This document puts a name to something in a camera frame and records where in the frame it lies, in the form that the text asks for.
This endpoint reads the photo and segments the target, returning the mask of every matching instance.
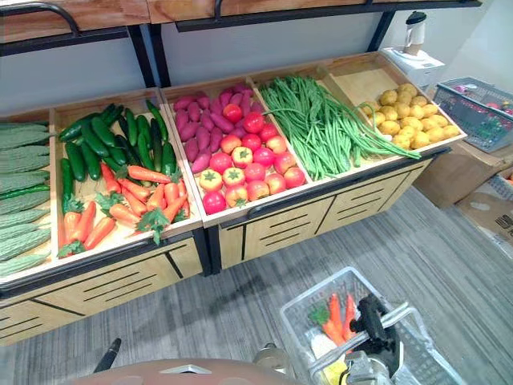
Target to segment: potato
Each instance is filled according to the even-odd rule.
[[[431,116],[431,119],[434,120],[440,127],[445,127],[449,124],[449,121],[445,118],[445,116],[433,115]]]
[[[395,111],[398,113],[398,118],[406,118],[410,115],[410,106],[401,102],[394,103]]]
[[[414,138],[411,140],[412,148],[420,148],[427,146],[430,143],[430,137],[422,131],[419,131],[415,134]]]
[[[427,132],[427,135],[429,136],[431,143],[436,143],[440,140],[445,139],[445,132],[443,131],[443,128],[440,128],[438,126],[433,128],[432,130],[429,130]]]
[[[405,150],[410,149],[410,138],[404,135],[396,135],[392,139],[392,143],[400,148],[404,148]]]
[[[412,83],[404,83],[398,87],[398,92],[409,92],[412,97],[417,96],[417,88]]]
[[[382,112],[376,112],[376,127],[379,126],[381,123],[383,123],[386,120],[385,114]],[[370,122],[373,123],[372,116],[369,116]]]
[[[417,133],[417,130],[411,126],[405,126],[401,128],[401,130],[398,132],[398,135],[406,136],[408,139],[411,139],[415,136]]]
[[[424,110],[424,117],[429,118],[438,112],[438,107],[434,104],[426,104],[422,110]]]
[[[407,104],[408,106],[410,106],[412,98],[413,96],[407,91],[402,91],[398,93],[398,102]]]
[[[392,106],[383,106],[379,109],[380,112],[383,113],[386,120],[397,120],[398,119],[398,113],[395,111],[395,108]]]
[[[420,123],[422,123],[423,131],[429,131],[429,130],[432,130],[433,128],[439,127],[437,125],[436,121],[434,121],[430,118],[424,118],[420,121]]]
[[[410,106],[420,106],[424,107],[427,104],[427,99],[424,96],[415,96],[411,100]]]
[[[392,120],[386,120],[379,125],[380,133],[385,135],[395,135],[400,129],[399,123]]]
[[[449,139],[449,138],[452,138],[453,136],[459,135],[459,130],[453,124],[449,124],[448,126],[444,127],[443,133],[445,134],[444,138]]]
[[[387,90],[382,93],[381,98],[379,98],[379,102],[383,106],[391,106],[398,100],[398,93],[395,90]]]
[[[424,117],[424,110],[419,105],[414,104],[410,107],[410,116],[420,120]]]
[[[378,102],[374,102],[373,100],[368,100],[364,103],[369,104],[374,109],[374,112],[379,111],[379,108],[381,107]],[[362,110],[367,116],[372,116],[372,109],[369,106],[363,106]]]
[[[422,131],[424,126],[422,126],[422,123],[420,122],[420,120],[418,120],[417,118],[413,118],[411,116],[408,116],[406,118],[404,118],[403,120],[401,120],[401,127],[405,127],[405,126],[411,126],[413,128],[415,128],[415,130],[417,131]]]

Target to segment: carrot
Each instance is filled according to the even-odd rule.
[[[101,162],[99,166],[102,168],[102,175],[107,184],[107,191],[110,193],[121,193],[121,187],[114,178],[114,173],[105,163]]]
[[[355,333],[351,331],[350,323],[354,320],[356,314],[354,299],[351,294],[347,294],[347,299],[345,300],[345,322],[344,322],[344,330],[342,333],[342,337],[345,338],[346,341],[349,341]]]
[[[79,223],[75,226],[75,229],[71,233],[69,239],[70,242],[81,241],[85,242],[87,236],[93,229],[93,223],[95,221],[96,214],[96,203],[94,201],[89,202],[87,208],[82,213]]]
[[[149,180],[156,183],[169,183],[171,178],[160,172],[148,170],[140,166],[128,166],[128,175],[137,180]]]
[[[104,239],[115,226],[115,220],[109,217],[104,217],[98,224],[93,228],[89,236],[87,237],[83,246],[86,250],[91,250],[98,245],[102,239]]]
[[[173,219],[175,219],[176,214],[180,211],[182,206],[184,205],[184,202],[187,200],[187,194],[178,197],[178,199],[175,199],[170,205],[167,206],[167,208],[164,210],[164,215],[166,218],[172,223]]]
[[[66,214],[64,214],[64,245],[70,243],[71,234],[77,227],[81,217],[81,213],[75,213],[73,211],[68,211]]]
[[[153,192],[153,195],[147,200],[146,209],[152,211],[160,207],[162,205],[162,198],[164,198],[164,185],[159,184]]]
[[[182,197],[183,195],[187,195],[187,189],[185,188],[185,183],[183,179],[180,179],[180,182],[178,183],[178,191],[180,197]],[[182,209],[184,209],[184,215],[186,216],[186,218],[189,218],[189,215],[191,214],[191,208],[189,206],[189,201],[187,199],[185,200]]]
[[[111,214],[116,220],[130,225],[136,225],[141,220],[141,218],[135,215],[127,206],[120,203],[112,205],[109,209],[109,214]]]
[[[164,196],[166,198],[166,202],[168,205],[170,205],[176,198],[180,196],[178,184],[173,182],[166,184],[164,187]]]
[[[150,190],[143,186],[139,186],[138,184],[135,184],[128,179],[119,179],[118,182],[130,193],[134,194],[134,196],[141,202],[145,202],[146,199],[151,195]]]
[[[128,191],[126,188],[121,189],[121,193],[125,197],[125,199],[128,201],[128,204],[130,205],[131,211],[135,213],[135,215],[141,217],[146,210],[146,205],[141,202],[139,199],[134,197],[134,194],[132,194],[130,191]]]
[[[329,319],[337,328],[339,335],[343,335],[344,325],[342,324],[340,300],[337,293],[331,294],[329,298]]]

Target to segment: wooden produce bin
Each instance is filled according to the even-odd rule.
[[[50,130],[59,133],[78,118],[102,111],[110,103],[129,107],[136,115],[150,116],[146,99],[160,107],[169,129],[160,94],[152,88],[50,108],[47,110]],[[33,119],[33,115],[25,115],[28,116],[26,120]],[[111,130],[121,133],[117,123]],[[11,274],[0,282],[2,345],[98,313],[192,275],[207,275],[211,271],[201,217],[173,135],[169,136],[169,141],[176,152],[177,165],[184,174],[191,216],[169,225],[163,232],[160,245],[155,244],[151,232],[132,236],[133,229],[117,223],[115,230],[94,249],[58,259],[63,227],[59,161],[65,156],[65,151],[61,142],[55,137],[51,139],[51,256],[45,264]],[[96,192],[105,191],[102,178],[75,182],[75,195],[80,200],[90,201]],[[95,223],[103,215],[97,209]]]
[[[375,100],[384,90],[409,82],[388,59],[372,53],[161,91],[168,102],[167,111],[176,130],[172,103],[178,96],[208,92],[211,88],[219,89],[244,81],[252,86],[256,97],[269,111],[258,88],[286,75],[311,76],[337,99],[353,107],[365,100]],[[452,122],[442,111],[440,113]],[[274,117],[269,117],[281,131]],[[308,178],[307,183],[300,187],[249,202],[241,208],[206,215],[199,203],[204,227],[208,231],[212,272],[387,210],[434,157],[445,152],[449,143],[463,137],[465,134],[460,130],[455,137],[420,148],[418,151],[422,157],[418,160],[403,156],[374,156],[363,160],[360,167],[352,167],[337,177],[316,181]],[[200,188],[197,185],[192,187],[196,200],[200,201]]]

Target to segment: carrot in basket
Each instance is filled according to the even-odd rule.
[[[104,217],[93,228],[83,246],[86,250],[91,250],[98,245],[115,227],[115,220],[109,217]]]
[[[102,175],[107,184],[107,191],[110,193],[121,193],[121,187],[114,178],[114,173],[105,163],[101,162],[99,166],[102,168]]]
[[[122,178],[119,179],[118,182],[141,202],[145,202],[146,199],[151,195],[150,190],[143,186],[139,186],[138,184],[135,184],[134,182],[131,182],[128,179]]]
[[[128,166],[128,175],[131,178],[137,179],[137,180],[149,180],[150,182],[156,182],[156,183],[169,183],[171,182],[171,178],[169,176],[166,176],[160,172],[152,171],[144,167],[140,166]]]

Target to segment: drawer handle slot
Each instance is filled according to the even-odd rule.
[[[122,279],[125,279],[125,278],[128,278],[128,277],[131,277],[131,276],[136,275],[136,274],[139,274],[139,271],[136,271],[135,273],[132,273],[132,274],[125,275],[124,277],[117,278],[117,279],[115,279],[115,280],[113,280],[113,281],[110,281],[110,282],[107,282],[107,283],[102,283],[101,285],[97,285],[97,286],[95,286],[95,287],[90,287],[89,289],[84,290],[83,292],[84,292],[84,293],[87,293],[88,291],[91,291],[91,290],[94,290],[94,289],[98,289],[99,287],[102,287],[102,286],[105,286],[105,285],[110,285],[112,282],[121,281]]]
[[[273,227],[276,227],[276,226],[279,226],[279,225],[283,225],[284,223],[287,223],[287,222],[291,222],[291,221],[295,221],[296,219],[299,219],[299,218],[304,218],[308,216],[308,214],[303,214],[303,215],[300,215],[299,217],[295,217],[295,218],[292,218],[292,219],[288,219],[286,221],[283,221],[283,222],[278,222],[278,223],[275,223],[274,225],[270,225],[269,228],[273,228]]]
[[[267,237],[260,238],[260,240],[261,240],[261,241],[263,241],[264,239],[267,239],[267,238],[270,238],[270,237],[274,237],[275,235],[278,235],[278,234],[281,234],[281,233],[285,233],[285,232],[290,231],[290,230],[297,229],[298,227],[303,227],[303,226],[309,225],[310,223],[312,223],[312,222],[302,223],[302,224],[300,224],[300,225],[297,225],[297,226],[291,227],[290,229],[286,229],[286,230],[278,231],[277,233],[274,233],[274,234],[268,235]]]
[[[106,299],[106,300],[105,300],[105,302],[112,301],[113,299],[116,299],[116,298],[122,297],[122,296],[124,296],[124,295],[130,294],[130,293],[133,293],[134,291],[137,291],[137,290],[143,289],[143,288],[148,287],[148,286],[151,286],[151,283],[148,283],[147,285],[143,285],[143,286],[141,286],[141,287],[136,287],[134,290],[127,291],[126,293],[122,293],[122,294],[120,294],[120,295],[116,295],[115,297],[108,298],[108,299]]]
[[[267,244],[267,245],[265,245],[265,246],[274,245],[275,243],[278,243],[278,242],[281,242],[281,241],[286,241],[287,239],[297,237],[298,235],[299,235],[299,233],[295,233],[295,234],[291,235],[290,237],[285,237],[285,238],[278,239],[277,241],[273,241],[273,242],[271,242],[271,243],[268,243],[268,244]]]
[[[363,206],[363,205],[367,205],[368,203],[372,203],[372,202],[375,202],[375,201],[379,201],[380,199],[381,199],[381,197],[376,198],[376,199],[373,199],[373,200],[371,200],[371,201],[363,202],[363,203],[361,203],[361,204],[359,204],[359,205],[356,205],[356,206],[351,206],[351,207],[349,207],[348,209],[343,209],[343,210],[337,211],[337,214],[341,214],[341,213],[343,213],[343,212],[345,212],[345,211],[352,210],[352,209],[355,209],[355,208],[360,207],[360,206]]]
[[[42,323],[39,323],[39,324],[37,324],[37,325],[31,326],[31,327],[27,327],[26,329],[18,330],[18,331],[15,331],[14,333],[7,334],[7,335],[3,335],[2,337],[0,337],[0,339],[10,337],[11,335],[15,335],[15,334],[23,333],[24,331],[27,331],[27,330],[30,330],[30,329],[34,329],[35,327],[39,327],[39,326],[41,326],[41,325],[42,325]]]
[[[147,277],[144,277],[144,278],[141,278],[141,279],[138,279],[137,281],[133,281],[133,282],[130,282],[130,283],[127,283],[126,285],[123,285],[123,286],[120,286],[120,287],[116,287],[115,289],[112,289],[112,290],[109,290],[109,291],[106,291],[105,293],[101,293],[101,294],[98,294],[98,295],[95,295],[93,297],[89,297],[89,298],[86,298],[84,299],[83,301],[84,302],[87,302],[87,301],[90,301],[91,299],[95,299],[97,297],[101,297],[102,295],[106,295],[106,294],[109,294],[109,293],[112,293],[113,291],[117,291],[117,290],[120,290],[124,287],[127,287],[127,286],[131,286],[131,285],[135,285],[136,283],[139,283],[141,281],[145,281],[149,278],[153,278],[155,277],[157,274],[153,274],[153,275],[149,275]]]
[[[341,221],[342,219],[346,219],[346,218],[349,218],[349,217],[354,217],[355,215],[364,213],[365,211],[367,211],[367,209],[362,210],[362,211],[358,211],[356,213],[352,213],[351,215],[346,215],[345,217],[342,217],[342,218],[338,218],[337,221]]]
[[[9,326],[3,327],[2,329],[0,329],[0,331],[5,330],[5,329],[9,329],[10,327],[14,327],[14,326],[17,326],[17,325],[21,325],[22,323],[25,323],[25,322],[34,321],[35,319],[38,319],[38,318],[39,318],[39,317],[32,317],[32,318],[26,319],[25,321],[21,321],[21,322],[18,322],[18,323],[14,323],[13,325],[9,325]]]
[[[372,195],[372,194],[375,194],[375,193],[379,193],[379,192],[381,192],[383,190],[384,190],[383,188],[380,188],[378,190],[374,190],[374,191],[368,192],[367,194],[363,194],[363,195],[360,195],[358,197],[351,198],[351,200],[354,201],[356,199],[360,199],[360,198],[363,198],[363,197],[368,197],[369,195]]]

